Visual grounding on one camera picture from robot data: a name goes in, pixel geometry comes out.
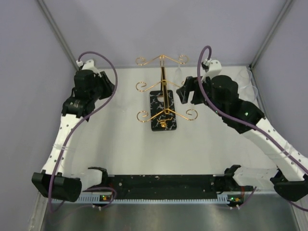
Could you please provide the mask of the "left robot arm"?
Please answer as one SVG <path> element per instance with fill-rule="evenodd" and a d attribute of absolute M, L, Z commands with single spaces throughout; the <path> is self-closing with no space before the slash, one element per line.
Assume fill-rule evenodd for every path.
<path fill-rule="evenodd" d="M 48 160 L 31 179 L 44 197 L 69 202 L 75 202 L 90 187 L 104 191 L 109 186 L 104 168 L 82 167 L 80 173 L 73 173 L 72 163 L 82 130 L 98 111 L 95 103 L 109 100 L 115 88 L 104 71 L 89 69 L 77 71 L 74 83 L 70 97 L 63 103 L 59 131 Z"/>

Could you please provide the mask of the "gold wire wine glass rack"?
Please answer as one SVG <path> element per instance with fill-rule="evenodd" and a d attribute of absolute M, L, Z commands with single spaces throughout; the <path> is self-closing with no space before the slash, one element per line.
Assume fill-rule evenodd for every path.
<path fill-rule="evenodd" d="M 186 64 L 189 58 L 186 55 L 180 55 L 177 59 L 173 59 L 161 54 L 149 61 L 144 57 L 138 57 L 135 62 L 139 66 L 145 66 L 156 59 L 159 60 L 160 81 L 150 87 L 147 87 L 147 84 L 144 81 L 138 82 L 135 86 L 136 90 L 139 92 L 149 91 L 150 112 L 144 110 L 139 111 L 136 117 L 141 123 L 150 122 L 151 130 L 153 132 L 173 131 L 177 129 L 177 117 L 183 118 L 187 121 L 194 121 L 198 117 L 198 112 L 195 109 L 188 109 L 186 111 L 186 116 L 176 112 L 173 91 L 168 89 L 168 85 L 179 86 L 167 80 L 165 60 L 169 59 L 181 65 Z"/>

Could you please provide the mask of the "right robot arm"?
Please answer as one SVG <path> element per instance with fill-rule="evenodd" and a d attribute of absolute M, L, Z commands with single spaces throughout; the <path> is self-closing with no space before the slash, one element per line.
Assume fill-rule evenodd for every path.
<path fill-rule="evenodd" d="M 225 170 L 225 186 L 237 190 L 252 186 L 274 190 L 282 198 L 297 202 L 308 194 L 308 159 L 301 155 L 271 125 L 265 114 L 252 102 L 239 98 L 238 84 L 229 76 L 218 75 L 198 81 L 187 77 L 176 90 L 180 102 L 205 104 L 230 128 L 254 143 L 275 164 L 274 168 L 248 168 L 235 165 Z"/>

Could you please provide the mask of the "ribbed champagne flute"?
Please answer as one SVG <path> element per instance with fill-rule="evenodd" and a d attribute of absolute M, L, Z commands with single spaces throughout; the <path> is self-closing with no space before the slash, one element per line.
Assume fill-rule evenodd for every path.
<path fill-rule="evenodd" d="M 180 55 L 179 61 L 178 61 L 178 67 L 176 68 L 175 74 L 174 74 L 174 83 L 177 85 L 181 85 L 181 81 L 182 81 L 182 71 L 181 71 L 182 61 L 183 61 L 183 56 Z"/>

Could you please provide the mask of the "clear wine glass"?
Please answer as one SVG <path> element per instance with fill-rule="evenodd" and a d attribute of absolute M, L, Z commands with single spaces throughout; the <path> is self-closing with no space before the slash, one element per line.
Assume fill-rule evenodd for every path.
<path fill-rule="evenodd" d="M 238 83 L 239 88 L 245 88 L 251 84 L 251 79 L 252 72 L 248 69 L 243 69 L 237 74 L 235 81 Z"/>
<path fill-rule="evenodd" d="M 253 85 L 247 85 L 240 90 L 239 96 L 242 100 L 254 103 L 257 99 L 258 89 Z"/>

